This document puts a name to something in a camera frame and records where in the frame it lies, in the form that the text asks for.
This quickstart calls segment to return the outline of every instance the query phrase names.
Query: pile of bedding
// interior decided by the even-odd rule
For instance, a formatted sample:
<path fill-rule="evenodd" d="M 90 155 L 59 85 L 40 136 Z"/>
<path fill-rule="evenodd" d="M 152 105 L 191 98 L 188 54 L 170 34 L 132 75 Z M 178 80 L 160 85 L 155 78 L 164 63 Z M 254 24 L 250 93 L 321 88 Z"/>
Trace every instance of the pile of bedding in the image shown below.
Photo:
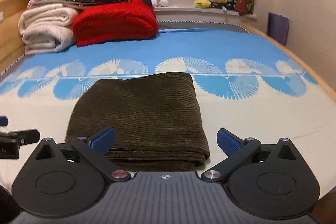
<path fill-rule="evenodd" d="M 60 52 L 76 39 L 77 46 L 147 39 L 158 26 L 151 0 L 30 0 L 18 29 L 26 54 L 36 54 Z"/>

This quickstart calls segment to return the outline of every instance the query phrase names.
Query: wooden headboard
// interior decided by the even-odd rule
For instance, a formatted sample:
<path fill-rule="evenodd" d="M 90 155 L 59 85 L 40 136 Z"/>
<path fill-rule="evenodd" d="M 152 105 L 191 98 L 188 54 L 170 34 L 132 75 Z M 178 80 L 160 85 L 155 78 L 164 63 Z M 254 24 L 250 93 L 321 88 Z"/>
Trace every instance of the wooden headboard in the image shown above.
<path fill-rule="evenodd" d="M 25 53 L 17 25 L 29 0 L 0 0 L 0 73 Z"/>

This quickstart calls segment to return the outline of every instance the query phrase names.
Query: red blanket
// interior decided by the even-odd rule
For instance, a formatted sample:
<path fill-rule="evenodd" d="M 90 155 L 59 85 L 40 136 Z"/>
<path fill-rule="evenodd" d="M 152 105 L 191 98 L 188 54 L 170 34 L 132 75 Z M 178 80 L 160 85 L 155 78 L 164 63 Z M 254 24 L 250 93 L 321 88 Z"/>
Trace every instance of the red blanket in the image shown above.
<path fill-rule="evenodd" d="M 73 23 L 78 47 L 111 40 L 147 39 L 157 31 L 154 10 L 142 0 L 88 8 Z"/>

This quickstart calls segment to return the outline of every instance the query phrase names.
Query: window sill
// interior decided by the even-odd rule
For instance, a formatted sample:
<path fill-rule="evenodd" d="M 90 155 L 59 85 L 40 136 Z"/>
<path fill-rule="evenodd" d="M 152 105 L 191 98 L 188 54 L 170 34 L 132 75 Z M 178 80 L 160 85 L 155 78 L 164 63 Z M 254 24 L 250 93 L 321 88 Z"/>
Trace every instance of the window sill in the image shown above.
<path fill-rule="evenodd" d="M 160 11 L 187 11 L 187 12 L 202 12 L 202 13 L 213 13 L 213 14 L 224 14 L 224 15 L 230 15 L 230 16 L 239 16 L 238 12 L 228 10 L 224 12 L 221 9 L 217 8 L 196 8 L 192 5 L 170 5 L 168 7 L 154 7 L 154 11 L 160 12 Z M 248 17 L 251 19 L 257 19 L 257 15 L 244 15 L 243 17 Z"/>

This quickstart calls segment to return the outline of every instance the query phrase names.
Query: wooden bed frame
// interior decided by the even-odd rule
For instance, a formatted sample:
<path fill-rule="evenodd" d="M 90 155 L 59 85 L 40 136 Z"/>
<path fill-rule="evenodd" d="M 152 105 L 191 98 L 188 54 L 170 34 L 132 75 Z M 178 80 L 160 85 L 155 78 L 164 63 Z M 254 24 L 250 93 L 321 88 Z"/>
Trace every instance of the wooden bed frame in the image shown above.
<path fill-rule="evenodd" d="M 17 25 L 28 2 L 29 0 L 0 0 L 0 13 L 2 12 L 4 17 L 4 19 L 0 21 L 0 73 L 20 58 L 25 52 L 24 44 L 17 30 Z M 307 71 L 325 90 L 330 98 L 336 102 L 336 92 L 322 79 L 322 77 L 295 54 L 263 32 L 251 27 L 249 24 L 241 22 L 241 26 L 253 34 L 266 38 L 276 47 L 284 51 Z M 318 201 L 313 211 L 313 216 L 321 223 L 326 221 L 336 221 L 335 208 L 336 191 L 327 194 Z"/>

